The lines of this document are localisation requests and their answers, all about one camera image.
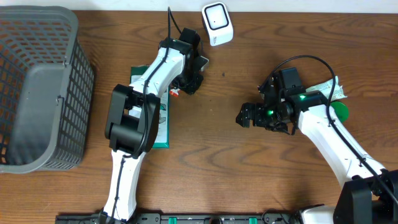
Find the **gray plastic basket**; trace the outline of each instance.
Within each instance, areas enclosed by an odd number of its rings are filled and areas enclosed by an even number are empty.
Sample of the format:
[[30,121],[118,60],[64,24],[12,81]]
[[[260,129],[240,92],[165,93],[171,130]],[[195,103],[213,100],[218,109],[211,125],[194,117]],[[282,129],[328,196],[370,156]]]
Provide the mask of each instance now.
[[0,173],[83,157],[94,74],[63,7],[0,7]]

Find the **mesh basket side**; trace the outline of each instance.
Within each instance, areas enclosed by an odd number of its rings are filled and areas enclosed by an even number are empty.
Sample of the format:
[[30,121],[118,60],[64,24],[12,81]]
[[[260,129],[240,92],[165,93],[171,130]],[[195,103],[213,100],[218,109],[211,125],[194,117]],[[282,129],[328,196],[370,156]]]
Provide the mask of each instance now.
[[9,52],[13,64],[25,72],[37,63],[63,63],[71,32],[68,19],[56,14],[51,19],[19,17],[0,21],[4,53]]
[[22,86],[34,65],[62,64],[69,40],[75,38],[71,37],[75,34],[74,24],[67,14],[53,10],[28,12],[25,8],[15,11],[2,7],[0,11],[0,165],[29,164],[40,156],[27,151],[15,159],[16,153],[9,151]]
[[0,45],[0,164],[8,164],[9,143],[25,73]]
[[46,163],[44,169],[71,169],[83,157],[94,73],[78,40],[75,42],[71,66],[58,147],[55,157]]

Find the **cable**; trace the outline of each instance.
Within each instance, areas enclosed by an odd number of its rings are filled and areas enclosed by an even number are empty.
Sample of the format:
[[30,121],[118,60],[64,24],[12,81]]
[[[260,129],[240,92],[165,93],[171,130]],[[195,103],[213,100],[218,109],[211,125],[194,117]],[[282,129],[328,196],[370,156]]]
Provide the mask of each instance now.
[[119,216],[119,212],[118,212],[118,208],[116,207],[116,215],[118,216],[118,219],[120,220],[120,216]]
[[312,59],[318,60],[319,62],[324,64],[329,69],[329,71],[331,73],[331,77],[333,79],[333,83],[332,83],[330,94],[329,94],[329,98],[328,98],[328,103],[326,104],[326,115],[328,117],[328,121],[329,121],[330,125],[336,131],[337,135],[339,135],[341,140],[343,140],[343,142],[351,150],[351,152],[358,158],[358,160],[360,161],[360,164],[363,164],[367,168],[367,170],[370,173],[372,173],[374,178],[380,183],[381,187],[386,191],[388,196],[390,196],[391,200],[398,206],[398,200],[397,200],[397,197],[394,195],[394,193],[391,192],[390,188],[382,181],[382,179],[379,177],[379,175],[376,173],[376,171],[374,171],[374,169],[366,162],[366,159],[362,158],[361,155],[356,151],[356,149],[347,141],[347,139],[343,136],[343,134],[336,127],[333,119],[330,116],[330,103],[331,103],[331,97],[333,96],[333,92],[335,91],[336,75],[335,75],[333,69],[330,67],[329,64],[327,64],[321,58],[316,57],[316,56],[312,56],[312,55],[298,55],[298,56],[295,56],[295,57],[291,57],[291,58],[285,60],[284,62],[280,63],[278,66],[276,66],[276,68],[273,69],[273,71],[268,75],[268,77],[266,78],[264,83],[268,82],[268,80],[270,79],[272,74],[274,74],[276,72],[276,70],[278,70],[279,67],[281,67],[282,65],[284,65],[285,63],[287,63],[287,62],[289,62],[291,60],[295,60],[295,59],[298,59],[298,58],[312,58]]
[[180,30],[180,28],[178,27],[177,23],[176,23],[175,20],[174,20],[174,16],[173,16],[173,14],[172,14],[172,11],[170,10],[170,7],[169,7],[167,10],[168,10],[168,12],[169,12],[170,17],[171,17],[172,20],[173,20],[173,23],[174,23],[174,25],[175,25],[175,28],[177,28],[178,32],[181,34],[181,30]]
[[118,200],[119,200],[119,186],[120,186],[120,179],[121,179],[121,176],[122,176],[122,170],[123,170],[123,164],[124,163],[125,163],[125,160],[122,157],[122,160],[120,161],[118,182],[116,184],[116,194],[114,196],[114,203],[113,203],[113,208],[112,208],[112,216],[111,216],[111,219],[110,219],[109,223],[114,223],[114,211],[116,210],[116,204],[118,203]]
[[[269,223],[267,223],[267,222],[265,221],[265,217],[266,217],[266,214],[268,213],[268,211],[270,211],[270,210],[275,210],[275,211],[276,211],[276,209],[274,209],[274,208],[269,208],[269,209],[267,209],[267,210],[261,215],[261,221],[263,222],[263,224],[269,224]],[[278,218],[278,220],[276,220],[276,221],[278,221],[278,222],[283,221],[285,224],[290,224],[290,218],[292,218],[292,216],[289,217],[288,222],[287,222],[286,219],[285,219],[285,217],[284,217],[281,213],[273,213],[273,214],[279,214],[280,217],[282,217],[282,218]]]

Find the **green object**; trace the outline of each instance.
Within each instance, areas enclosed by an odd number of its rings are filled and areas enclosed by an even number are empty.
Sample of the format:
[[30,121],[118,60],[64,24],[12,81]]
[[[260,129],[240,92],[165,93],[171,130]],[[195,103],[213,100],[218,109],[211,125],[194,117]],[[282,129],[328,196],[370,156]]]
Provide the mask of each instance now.
[[177,224],[177,218],[169,218],[169,224]]
[[249,218],[249,224],[257,224],[257,218]]
[[348,119],[349,117],[349,110],[348,107],[342,103],[342,102],[332,102],[330,106],[335,109],[335,113],[337,115],[337,118],[340,120],[340,122],[344,122]]
[[[149,68],[148,65],[131,67],[131,82],[133,82],[134,79],[141,77],[141,75],[143,75],[148,68]],[[155,143],[152,146],[152,148],[154,148],[154,149],[165,149],[165,148],[168,149],[169,148],[169,105],[170,105],[169,90],[170,89],[168,88],[167,93],[164,93],[160,99],[159,130],[157,133],[158,136],[155,140]]]

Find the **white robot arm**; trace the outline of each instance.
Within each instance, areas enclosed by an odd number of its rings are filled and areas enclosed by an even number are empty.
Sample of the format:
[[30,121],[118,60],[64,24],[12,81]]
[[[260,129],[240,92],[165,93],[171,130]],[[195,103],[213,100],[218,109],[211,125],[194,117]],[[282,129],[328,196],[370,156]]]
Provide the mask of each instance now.
[[[350,135],[347,129],[337,118],[333,108],[330,108],[330,115],[335,121],[335,125],[350,144],[360,153],[362,158],[377,172],[385,167],[375,161]],[[358,158],[351,152],[347,145],[341,140],[336,131],[329,125],[326,116],[326,105],[313,106],[308,111],[301,112],[298,119],[298,128],[316,145],[327,163],[335,173],[341,187],[344,183],[351,181],[354,176],[362,178],[372,177],[373,175],[361,164]]]
[[[139,170],[157,135],[160,97],[172,82],[177,83],[181,90],[193,94],[203,80],[199,72],[208,65],[208,59],[199,55],[199,41],[194,30],[185,28],[178,40],[170,40],[169,49],[166,41],[160,43],[156,59],[140,79],[129,87],[118,85],[114,89],[105,132],[110,140],[109,146],[113,149],[113,173],[104,215],[118,219],[121,223],[133,215],[137,205]],[[146,119],[142,105],[145,83],[149,120],[147,139],[142,137]],[[134,110],[134,116],[123,114],[124,109]],[[144,141],[144,147],[139,147],[141,141]]]

